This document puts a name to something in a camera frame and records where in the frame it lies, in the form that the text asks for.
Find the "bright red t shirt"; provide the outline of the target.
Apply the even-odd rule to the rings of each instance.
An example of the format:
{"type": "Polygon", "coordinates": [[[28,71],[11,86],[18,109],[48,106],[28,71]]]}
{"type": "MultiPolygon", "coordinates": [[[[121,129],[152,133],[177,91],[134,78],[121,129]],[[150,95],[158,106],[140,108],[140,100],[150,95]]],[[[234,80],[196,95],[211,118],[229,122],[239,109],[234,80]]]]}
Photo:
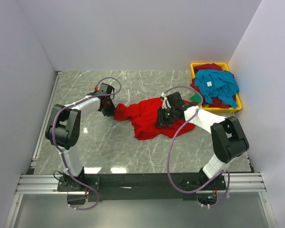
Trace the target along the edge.
{"type": "Polygon", "coordinates": [[[141,141],[153,139],[160,134],[173,138],[184,121],[175,120],[172,126],[155,128],[158,108],[161,106],[162,101],[159,98],[143,100],[129,106],[118,104],[114,119],[117,121],[130,121],[134,128],[134,137],[141,141]]]}

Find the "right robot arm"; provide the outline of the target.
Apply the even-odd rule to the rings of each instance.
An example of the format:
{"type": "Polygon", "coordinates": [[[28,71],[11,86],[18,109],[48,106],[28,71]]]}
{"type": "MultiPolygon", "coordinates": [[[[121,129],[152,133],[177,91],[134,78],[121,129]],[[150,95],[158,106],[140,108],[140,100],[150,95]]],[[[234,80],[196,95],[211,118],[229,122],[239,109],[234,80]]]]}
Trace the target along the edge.
{"type": "Polygon", "coordinates": [[[179,92],[162,93],[162,106],[158,108],[156,128],[168,127],[176,120],[183,121],[172,138],[167,156],[167,172],[170,172],[170,156],[176,137],[188,124],[205,130],[211,135],[214,155],[201,169],[199,185],[206,190],[215,185],[215,177],[229,167],[229,163],[249,149],[249,143],[239,120],[223,117],[200,108],[195,102],[186,103],[179,92]]]}

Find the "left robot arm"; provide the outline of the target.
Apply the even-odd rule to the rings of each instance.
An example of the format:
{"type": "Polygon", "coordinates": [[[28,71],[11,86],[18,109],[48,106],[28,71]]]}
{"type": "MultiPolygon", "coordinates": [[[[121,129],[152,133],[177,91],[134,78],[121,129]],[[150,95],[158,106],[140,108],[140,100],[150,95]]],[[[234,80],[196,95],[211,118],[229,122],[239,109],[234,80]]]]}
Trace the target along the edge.
{"type": "Polygon", "coordinates": [[[69,186],[82,190],[86,184],[76,143],[80,136],[82,117],[93,112],[101,112],[105,117],[112,117],[116,107],[113,104],[115,89],[109,84],[102,83],[95,91],[83,99],[68,105],[53,106],[46,127],[45,137],[57,149],[64,164],[63,173],[69,178],[69,186]]]}

